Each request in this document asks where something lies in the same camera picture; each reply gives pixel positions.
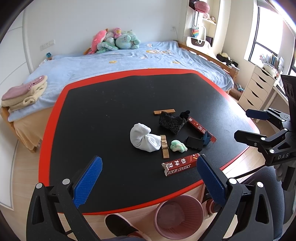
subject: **person's foot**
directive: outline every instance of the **person's foot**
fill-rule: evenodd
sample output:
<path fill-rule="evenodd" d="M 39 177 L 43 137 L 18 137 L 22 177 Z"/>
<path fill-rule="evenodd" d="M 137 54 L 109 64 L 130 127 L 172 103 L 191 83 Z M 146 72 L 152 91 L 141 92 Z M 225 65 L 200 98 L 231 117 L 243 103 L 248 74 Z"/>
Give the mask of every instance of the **person's foot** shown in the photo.
<path fill-rule="evenodd" d="M 146 234 L 135 228 L 127 219 L 125 219 L 119 213 L 109 214 L 105 216 L 105 224 L 107 228 L 117 237 L 136 236 L 146 239 L 147 241 L 151 241 L 151 239 Z"/>

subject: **table top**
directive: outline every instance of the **table top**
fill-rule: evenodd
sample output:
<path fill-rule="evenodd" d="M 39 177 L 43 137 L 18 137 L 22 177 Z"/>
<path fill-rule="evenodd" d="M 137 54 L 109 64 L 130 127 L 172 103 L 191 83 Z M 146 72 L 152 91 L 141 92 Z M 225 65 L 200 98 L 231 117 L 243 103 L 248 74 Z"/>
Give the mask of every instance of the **table top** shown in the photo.
<path fill-rule="evenodd" d="M 146 152 L 130 142 L 134 124 L 164 134 L 168 145 L 199 137 L 186 123 L 175 135 L 158 124 L 154 110 L 190 110 L 217 141 L 200 152 L 214 167 L 225 168 L 248 146 L 234 140 L 234 132 L 259 132 L 243 109 L 222 89 L 200 73 L 185 69 L 143 69 L 92 77 L 67 85 L 59 96 L 44 134 L 39 181 L 55 185 L 72 178 L 98 155 L 103 170 L 82 213 L 107 214 L 154 205 L 202 184 L 196 168 L 165 176 L 162 162 L 191 154 L 172 152 L 163 159 L 161 149 Z"/>

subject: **books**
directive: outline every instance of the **books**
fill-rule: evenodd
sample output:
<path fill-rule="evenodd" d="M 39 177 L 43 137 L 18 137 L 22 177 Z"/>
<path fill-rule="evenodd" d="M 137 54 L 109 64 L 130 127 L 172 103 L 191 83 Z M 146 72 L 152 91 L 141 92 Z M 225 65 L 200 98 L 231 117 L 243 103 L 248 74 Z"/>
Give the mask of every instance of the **books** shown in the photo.
<path fill-rule="evenodd" d="M 274 54 L 266 57 L 266 63 L 272 65 L 277 70 L 283 70 L 284 60 L 282 57 L 276 57 Z"/>

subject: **handbag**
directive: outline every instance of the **handbag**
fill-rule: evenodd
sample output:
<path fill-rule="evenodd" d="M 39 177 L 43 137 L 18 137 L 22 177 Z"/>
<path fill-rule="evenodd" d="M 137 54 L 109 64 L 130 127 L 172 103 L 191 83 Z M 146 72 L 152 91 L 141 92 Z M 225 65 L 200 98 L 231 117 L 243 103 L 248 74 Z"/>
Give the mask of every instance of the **handbag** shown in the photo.
<path fill-rule="evenodd" d="M 192 21 L 192 28 L 190 28 L 191 37 L 193 37 L 193 38 L 197 38 L 198 33 L 199 33 L 199 29 L 198 29 L 197 25 L 195 25 L 195 16 L 196 16 L 196 11 L 194 13 L 194 19 Z"/>

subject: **wall outlet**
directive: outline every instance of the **wall outlet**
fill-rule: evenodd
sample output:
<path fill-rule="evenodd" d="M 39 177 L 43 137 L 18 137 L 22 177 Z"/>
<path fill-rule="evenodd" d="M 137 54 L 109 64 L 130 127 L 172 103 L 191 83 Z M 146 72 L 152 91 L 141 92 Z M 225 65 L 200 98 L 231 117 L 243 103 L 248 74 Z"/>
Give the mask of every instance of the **wall outlet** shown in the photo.
<path fill-rule="evenodd" d="M 50 46 L 54 45 L 55 44 L 55 40 L 51 40 L 51 41 L 48 41 L 47 43 L 43 44 L 40 46 L 40 51 L 46 49 L 46 48 L 49 48 Z"/>

